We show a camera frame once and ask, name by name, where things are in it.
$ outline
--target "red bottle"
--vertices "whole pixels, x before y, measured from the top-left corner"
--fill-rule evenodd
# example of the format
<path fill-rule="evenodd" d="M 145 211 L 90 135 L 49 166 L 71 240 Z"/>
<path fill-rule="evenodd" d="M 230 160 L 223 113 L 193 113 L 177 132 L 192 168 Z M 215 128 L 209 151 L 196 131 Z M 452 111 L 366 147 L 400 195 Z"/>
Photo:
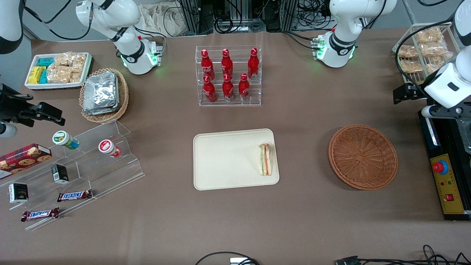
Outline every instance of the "red bottle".
<path fill-rule="evenodd" d="M 203 68 L 204 75 L 207 75 L 211 78 L 211 81 L 214 80 L 214 67 L 212 66 L 212 61 L 208 56 L 207 50 L 201 50 L 201 67 Z"/>
<path fill-rule="evenodd" d="M 223 75 L 229 75 L 230 80 L 232 80 L 232 78 L 233 78 L 232 70 L 234 68 L 232 67 L 232 59 L 229 56 L 229 50 L 228 49 L 222 50 L 221 65 L 222 65 L 222 74 Z"/>
<path fill-rule="evenodd" d="M 258 50 L 257 48 L 252 48 L 250 50 L 250 58 L 249 58 L 249 70 L 247 75 L 250 79 L 257 79 L 259 77 L 259 57 L 258 57 Z"/>
<path fill-rule="evenodd" d="M 247 74 L 241 74 L 240 75 L 240 82 L 239 82 L 239 95 L 240 95 L 240 100 L 242 101 L 248 101 L 250 99 L 250 94 L 249 94 L 249 81 L 247 81 Z"/>
<path fill-rule="evenodd" d="M 229 75 L 224 76 L 224 83 L 222 83 L 222 92 L 224 93 L 224 100 L 227 102 L 232 102 L 234 100 L 234 85 L 229 78 Z"/>
<path fill-rule="evenodd" d="M 206 95 L 206 98 L 208 99 L 209 102 L 216 102 L 218 100 L 218 97 L 216 96 L 216 92 L 214 90 L 214 85 L 211 83 L 210 77 L 205 75 L 203 77 L 204 80 L 204 94 Z"/>

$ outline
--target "brown table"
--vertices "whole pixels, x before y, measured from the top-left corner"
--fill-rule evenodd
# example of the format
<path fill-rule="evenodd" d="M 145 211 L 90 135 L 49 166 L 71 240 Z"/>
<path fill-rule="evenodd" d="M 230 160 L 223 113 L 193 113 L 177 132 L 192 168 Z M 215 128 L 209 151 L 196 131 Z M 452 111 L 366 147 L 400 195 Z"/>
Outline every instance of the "brown table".
<path fill-rule="evenodd" d="M 3 194 L 0 263 L 192 265 L 231 250 L 266 265 L 294 265 L 351 255 L 421 258 L 423 244 L 452 258 L 468 251 L 470 224 L 442 219 L 417 117 L 424 103 L 392 104 L 402 79 L 390 50 L 404 30 L 364 31 L 340 69 L 314 61 L 281 33 L 173 38 L 162 66 L 142 76 L 124 68 L 110 41 L 33 41 L 33 54 L 87 51 L 94 70 L 124 74 L 130 104 L 120 121 L 131 130 L 130 147 L 146 176 L 33 232 L 7 210 Z M 199 107 L 195 46 L 256 42 L 264 48 L 262 106 Z M 78 90 L 22 92 L 62 109 L 72 134 L 97 125 L 80 115 Z M 384 189 L 354 190 L 331 169 L 329 140 L 349 124 L 375 127 L 394 144 L 399 171 Z M 0 140 L 0 153 L 31 142 L 50 146 L 59 128 L 19 126 L 15 138 Z M 279 183 L 197 191 L 193 137 L 256 128 L 275 134 Z M 228 264 L 227 257 L 205 264 L 216 261 Z"/>

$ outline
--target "wicker basket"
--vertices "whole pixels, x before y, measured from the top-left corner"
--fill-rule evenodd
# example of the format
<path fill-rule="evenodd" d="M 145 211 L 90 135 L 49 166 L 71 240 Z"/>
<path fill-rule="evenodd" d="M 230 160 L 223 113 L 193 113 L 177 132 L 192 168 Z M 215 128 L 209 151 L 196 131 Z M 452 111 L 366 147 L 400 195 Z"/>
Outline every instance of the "wicker basket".
<path fill-rule="evenodd" d="M 365 125 L 341 128 L 329 144 L 329 160 L 335 173 L 360 190 L 388 185 L 398 171 L 398 156 L 391 142 Z"/>
<path fill-rule="evenodd" d="M 99 114 L 99 115 L 88 115 L 84 111 L 82 111 L 82 116 L 84 116 L 87 120 L 91 122 L 106 123 L 114 119 L 117 120 L 121 118 L 121 116 L 126 111 L 126 108 L 128 107 L 128 102 L 129 102 L 128 84 L 126 83 L 126 80 L 124 80 L 124 77 L 118 70 L 105 68 L 105 69 L 100 69 L 98 71 L 95 71 L 91 75 L 100 75 L 106 71 L 113 72 L 118 76 L 119 102 L 121 104 L 121 107 L 116 112 L 104 113 L 104 114 Z M 85 91 L 85 83 L 83 83 L 82 87 L 80 88 L 79 104 L 80 104 L 80 107 L 82 107 L 82 109 L 83 109 L 84 91 Z"/>

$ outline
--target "white bag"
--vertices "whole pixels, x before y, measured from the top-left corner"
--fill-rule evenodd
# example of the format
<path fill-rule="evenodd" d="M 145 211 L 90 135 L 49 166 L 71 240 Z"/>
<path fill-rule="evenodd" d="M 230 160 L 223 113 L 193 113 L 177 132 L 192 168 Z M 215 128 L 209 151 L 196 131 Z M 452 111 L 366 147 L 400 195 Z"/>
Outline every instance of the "white bag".
<path fill-rule="evenodd" d="M 179 36 L 187 31 L 181 6 L 176 1 L 140 4 L 139 10 L 141 11 L 143 30 L 159 32 L 169 37 Z"/>

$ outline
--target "clear acrylic display stand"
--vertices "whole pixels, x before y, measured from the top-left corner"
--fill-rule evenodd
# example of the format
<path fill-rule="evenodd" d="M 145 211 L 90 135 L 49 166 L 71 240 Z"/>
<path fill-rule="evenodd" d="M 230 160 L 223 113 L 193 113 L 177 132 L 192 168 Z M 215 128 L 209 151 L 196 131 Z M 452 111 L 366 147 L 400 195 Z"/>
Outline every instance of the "clear acrylic display stand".
<path fill-rule="evenodd" d="M 248 101 L 241 101 L 239 96 L 239 81 L 240 74 L 247 73 L 248 60 L 250 58 L 250 50 L 257 48 L 259 50 L 258 56 L 260 60 L 259 64 L 259 76 L 255 80 L 249 80 L 250 82 L 250 99 Z M 234 84 L 234 101 L 226 102 L 224 100 L 224 94 L 222 92 L 222 50 L 228 49 L 230 57 L 234 65 L 234 78 L 232 84 Z M 201 50 L 208 50 L 209 58 L 213 63 L 214 73 L 216 78 L 212 81 L 216 90 L 218 100 L 216 102 L 209 102 L 204 94 L 203 89 L 203 69 L 201 67 Z M 260 45 L 240 45 L 240 46 L 197 46 L 196 47 L 196 85 L 198 86 L 198 102 L 200 106 L 205 107 L 224 107 L 224 106 L 260 106 L 262 104 L 262 47 Z"/>
<path fill-rule="evenodd" d="M 8 185 L 14 182 L 28 185 L 29 199 L 25 203 L 11 203 L 10 210 L 17 212 L 18 222 L 25 211 L 51 210 L 59 207 L 59 218 L 95 201 L 96 199 L 144 176 L 137 157 L 129 149 L 124 137 L 130 133 L 116 120 L 97 126 L 76 136 L 80 145 L 75 150 L 64 146 L 51 147 L 52 159 L 8 177 L 7 183 L 0 185 L 0 193 L 8 193 Z M 117 158 L 110 157 L 98 150 L 98 144 L 110 139 L 121 148 Z M 67 168 L 69 183 L 54 183 L 51 167 L 60 164 Z M 93 198 L 57 202 L 59 193 L 93 190 Z M 26 230 L 35 230 L 54 221 L 44 218 L 27 221 Z"/>

